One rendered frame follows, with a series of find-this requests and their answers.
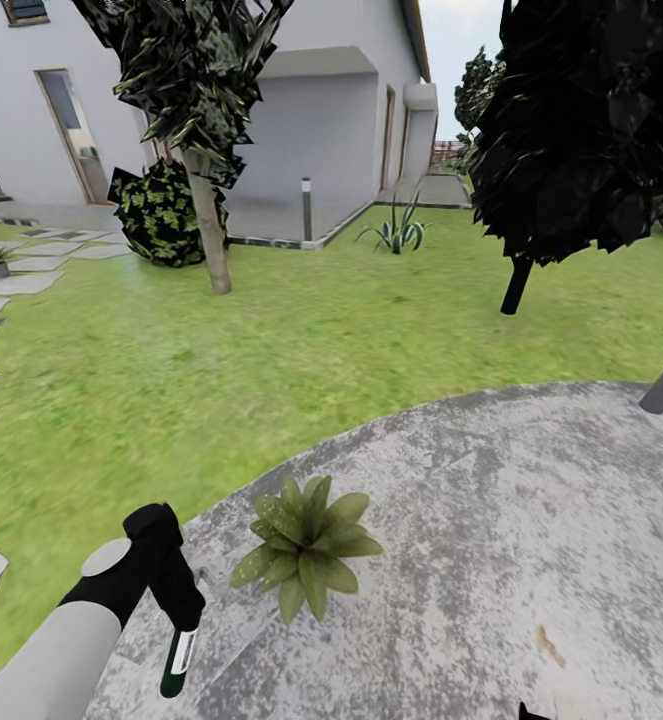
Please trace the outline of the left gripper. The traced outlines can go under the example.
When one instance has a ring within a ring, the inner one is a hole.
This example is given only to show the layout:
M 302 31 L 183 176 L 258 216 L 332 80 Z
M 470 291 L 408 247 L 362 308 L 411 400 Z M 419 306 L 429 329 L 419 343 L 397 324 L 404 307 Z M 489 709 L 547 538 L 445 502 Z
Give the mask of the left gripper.
M 161 611 L 165 611 L 174 624 L 174 630 L 195 629 L 197 616 L 202 613 L 206 601 L 198 592 L 199 582 L 195 584 L 193 572 L 186 561 L 167 582 L 150 582 L 148 585 Z

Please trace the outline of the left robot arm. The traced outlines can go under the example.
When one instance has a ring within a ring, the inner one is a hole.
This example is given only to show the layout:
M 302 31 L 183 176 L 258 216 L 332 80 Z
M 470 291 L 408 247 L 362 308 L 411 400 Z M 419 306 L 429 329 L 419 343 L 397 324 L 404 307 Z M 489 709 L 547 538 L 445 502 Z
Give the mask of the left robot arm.
M 206 601 L 203 580 L 219 598 L 232 589 L 213 555 L 186 561 L 184 538 L 168 503 L 128 515 L 126 537 L 98 547 L 70 589 L 0 670 L 0 720 L 84 720 L 122 629 L 149 585 L 174 630 L 195 629 Z

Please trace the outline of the insectifuge atomizer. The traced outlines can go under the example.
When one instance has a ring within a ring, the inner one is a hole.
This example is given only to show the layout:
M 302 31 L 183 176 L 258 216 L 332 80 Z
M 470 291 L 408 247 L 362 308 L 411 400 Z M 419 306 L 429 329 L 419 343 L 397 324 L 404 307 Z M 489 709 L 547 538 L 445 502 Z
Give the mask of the insectifuge atomizer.
M 164 675 L 160 685 L 161 694 L 165 698 L 174 698 L 182 691 L 197 632 L 198 627 L 192 630 L 188 628 L 181 631 L 179 629 L 174 630 L 170 653 L 168 659 L 166 659 L 166 667 L 164 667 Z

